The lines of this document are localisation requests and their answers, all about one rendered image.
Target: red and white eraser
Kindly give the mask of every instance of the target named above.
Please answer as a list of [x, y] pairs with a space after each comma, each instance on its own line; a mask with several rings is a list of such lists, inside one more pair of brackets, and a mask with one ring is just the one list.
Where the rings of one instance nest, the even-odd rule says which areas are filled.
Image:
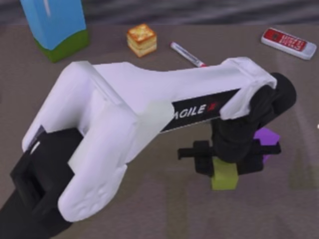
[[264, 32], [261, 42], [304, 60], [310, 60], [317, 50], [314, 43], [274, 28], [268, 28]]

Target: black band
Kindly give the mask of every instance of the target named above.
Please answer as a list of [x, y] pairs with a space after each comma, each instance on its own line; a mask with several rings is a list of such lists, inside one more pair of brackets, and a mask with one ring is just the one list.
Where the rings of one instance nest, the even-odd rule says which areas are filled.
[[77, 129], [43, 132], [23, 154], [11, 172], [16, 189], [0, 210], [0, 239], [49, 239], [72, 225], [57, 203], [74, 176], [67, 162], [82, 138]]

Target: purple block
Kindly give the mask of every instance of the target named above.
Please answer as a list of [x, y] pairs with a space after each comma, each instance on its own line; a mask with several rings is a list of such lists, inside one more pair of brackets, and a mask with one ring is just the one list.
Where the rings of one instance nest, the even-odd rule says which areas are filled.
[[[255, 139], [259, 139], [261, 145], [276, 145], [279, 142], [280, 136], [267, 128], [261, 128], [255, 133]], [[270, 155], [264, 155], [264, 163]]]

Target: robotic arm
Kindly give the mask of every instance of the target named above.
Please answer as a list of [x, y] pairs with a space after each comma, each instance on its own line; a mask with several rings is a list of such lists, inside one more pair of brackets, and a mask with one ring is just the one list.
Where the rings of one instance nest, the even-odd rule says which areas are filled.
[[[2, 223], [17, 217], [9, 208], [36, 222], [28, 228], [43, 238], [96, 214], [115, 196], [127, 164], [159, 133], [211, 120], [209, 154], [242, 162], [260, 152], [252, 146], [256, 130], [295, 101], [288, 79], [244, 57], [169, 72], [71, 63], [22, 141], [24, 154], [11, 173], [16, 190], [0, 211], [0, 238], [25, 238], [24, 229]], [[198, 154], [180, 150], [180, 157]]]

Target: red label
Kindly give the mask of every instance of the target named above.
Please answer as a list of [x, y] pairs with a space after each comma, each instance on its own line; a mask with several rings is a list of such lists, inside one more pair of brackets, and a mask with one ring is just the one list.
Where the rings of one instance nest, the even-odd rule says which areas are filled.
[[307, 44], [307, 42], [304, 40], [273, 29], [268, 29], [264, 34], [264, 38], [279, 43], [283, 46], [289, 47], [291, 49], [294, 49], [296, 51], [303, 51]]

